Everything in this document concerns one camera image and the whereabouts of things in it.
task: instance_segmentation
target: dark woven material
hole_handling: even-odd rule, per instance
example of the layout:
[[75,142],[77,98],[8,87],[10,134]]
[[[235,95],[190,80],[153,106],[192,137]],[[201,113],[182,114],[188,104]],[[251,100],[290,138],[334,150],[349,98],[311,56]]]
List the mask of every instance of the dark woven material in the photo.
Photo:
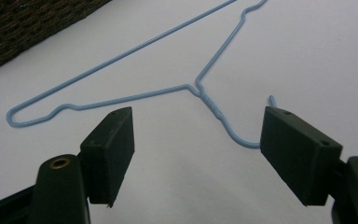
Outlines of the dark woven material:
[[110,0],[1,0],[0,66]]

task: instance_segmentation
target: brass insert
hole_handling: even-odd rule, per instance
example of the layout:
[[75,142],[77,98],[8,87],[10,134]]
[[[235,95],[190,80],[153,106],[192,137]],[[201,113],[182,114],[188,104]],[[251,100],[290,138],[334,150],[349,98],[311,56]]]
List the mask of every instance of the brass insert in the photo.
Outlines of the brass insert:
[[67,166],[69,164],[69,162],[71,162],[71,160],[69,160],[68,158],[61,157],[61,158],[58,158],[58,159],[52,161],[50,163],[50,168],[53,170],[58,170],[58,169],[61,169],[65,166]]

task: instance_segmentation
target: white table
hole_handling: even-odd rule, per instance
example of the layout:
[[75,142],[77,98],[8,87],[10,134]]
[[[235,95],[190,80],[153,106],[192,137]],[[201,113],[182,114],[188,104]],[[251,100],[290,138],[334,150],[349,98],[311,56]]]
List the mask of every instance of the white table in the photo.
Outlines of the white table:
[[[34,184],[39,165],[79,145],[110,111],[132,106],[135,154],[113,209],[91,205],[92,223],[331,223],[302,206],[258,149],[237,145],[187,91],[12,128],[6,112],[47,89],[224,1],[113,0],[0,68],[0,199]],[[22,110],[46,115],[194,83],[257,1],[239,0],[97,74]],[[252,12],[203,80],[239,136],[258,141],[270,94],[358,155],[358,1],[268,1]]]

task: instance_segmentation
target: blue wire hanger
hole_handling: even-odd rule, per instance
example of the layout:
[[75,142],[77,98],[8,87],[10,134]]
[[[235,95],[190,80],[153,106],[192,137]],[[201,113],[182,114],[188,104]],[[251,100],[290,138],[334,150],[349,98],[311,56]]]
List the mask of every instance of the blue wire hanger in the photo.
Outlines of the blue wire hanger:
[[[207,74],[207,72],[209,71],[209,69],[212,67],[212,65],[217,61],[217,59],[220,57],[220,55],[223,53],[223,51],[227,48],[228,44],[232,41],[232,39],[234,38],[234,36],[238,33],[238,31],[240,30],[240,28],[243,26],[243,24],[245,23],[245,16],[248,12],[254,11],[259,9],[260,7],[262,7],[267,0],[262,0],[260,1],[258,4],[255,4],[251,7],[247,7],[242,13],[241,13],[241,20],[240,22],[237,24],[237,26],[235,27],[235,29],[232,31],[232,33],[229,35],[229,37],[227,38],[227,40],[223,43],[223,45],[220,47],[220,49],[215,53],[215,55],[212,57],[212,59],[206,64],[206,66],[202,69],[202,71],[200,72],[200,74],[197,76],[196,78],[196,88],[194,88],[193,86],[189,85],[189,84],[184,84],[184,85],[180,85],[180,86],[175,86],[175,87],[170,87],[167,89],[163,89],[163,90],[159,90],[159,91],[150,91],[150,92],[146,92],[146,93],[141,93],[141,94],[137,94],[137,95],[133,95],[133,96],[127,96],[127,97],[123,97],[123,98],[119,98],[119,99],[115,99],[115,100],[109,100],[109,101],[103,101],[103,102],[99,102],[99,103],[94,103],[94,104],[89,104],[89,105],[72,105],[72,104],[64,104],[64,105],[59,105],[58,107],[56,107],[53,111],[51,111],[48,115],[39,118],[39,119],[32,119],[29,121],[24,121],[24,122],[16,122],[13,121],[13,116],[19,112],[20,110],[22,110],[23,108],[32,105],[46,97],[48,97],[49,95],[51,95],[54,92],[60,91],[61,89],[77,82],[78,80],[87,77],[103,68],[105,68],[107,65],[115,63],[131,54],[133,54],[134,52],[138,51],[139,49],[143,49],[146,46],[160,40],[161,38],[167,36],[167,35],[171,35],[174,32],[188,26],[189,24],[198,21],[212,13],[214,13],[215,11],[226,7],[228,5],[230,5],[231,3],[236,2],[236,0],[229,0],[225,3],[223,3],[222,5],[219,5],[217,7],[214,7],[213,9],[206,11],[202,14],[200,14],[199,16],[186,21],[174,28],[172,28],[171,30],[158,35],[146,42],[144,42],[143,44],[130,49],[120,55],[118,55],[117,57],[110,59],[109,61],[106,61],[104,63],[101,63],[100,65],[97,65],[93,68],[91,68],[89,71],[82,73],[80,75],[78,75],[77,77],[73,77],[71,79],[69,79],[68,81],[63,82],[62,84],[48,90],[45,91],[39,95],[37,95],[36,97],[20,104],[20,105],[16,105],[15,107],[11,108],[9,111],[7,111],[7,123],[12,126],[12,127],[28,127],[28,126],[32,126],[32,125],[36,125],[38,123],[41,122],[45,122],[48,121],[50,119],[52,119],[55,115],[57,115],[59,112],[61,112],[64,109],[72,109],[75,111],[81,111],[81,110],[88,110],[88,109],[92,109],[92,108],[97,108],[97,107],[102,107],[102,106],[107,106],[107,105],[116,105],[116,104],[120,104],[120,103],[125,103],[125,102],[130,102],[130,101],[135,101],[135,100],[140,100],[140,99],[144,99],[144,98],[148,98],[148,97],[153,97],[153,96],[158,96],[158,95],[162,95],[162,94],[167,94],[167,93],[171,93],[171,92],[175,92],[175,91],[183,91],[183,90],[187,90],[190,91],[194,96],[200,98],[202,100],[203,103],[205,103],[213,112],[214,116],[219,119],[223,126],[225,127],[228,135],[239,145],[243,146],[243,147],[248,147],[248,148],[259,148],[260,144],[259,143],[253,143],[253,142],[248,142],[243,140],[242,138],[238,137],[235,132],[231,129],[226,117],[224,116],[224,114],[220,111],[220,109],[217,107],[217,105],[213,102],[213,100],[208,96],[208,94],[205,91],[205,88],[202,86],[201,84],[201,80],[205,77],[205,75]],[[269,104],[271,106],[276,107],[276,103],[274,100],[273,96],[269,97]]]

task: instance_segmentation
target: wicker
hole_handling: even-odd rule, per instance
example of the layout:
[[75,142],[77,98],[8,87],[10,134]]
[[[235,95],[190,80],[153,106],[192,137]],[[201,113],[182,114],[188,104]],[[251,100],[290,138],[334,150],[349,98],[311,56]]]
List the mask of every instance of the wicker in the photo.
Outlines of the wicker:
[[110,0],[0,0],[0,66]]

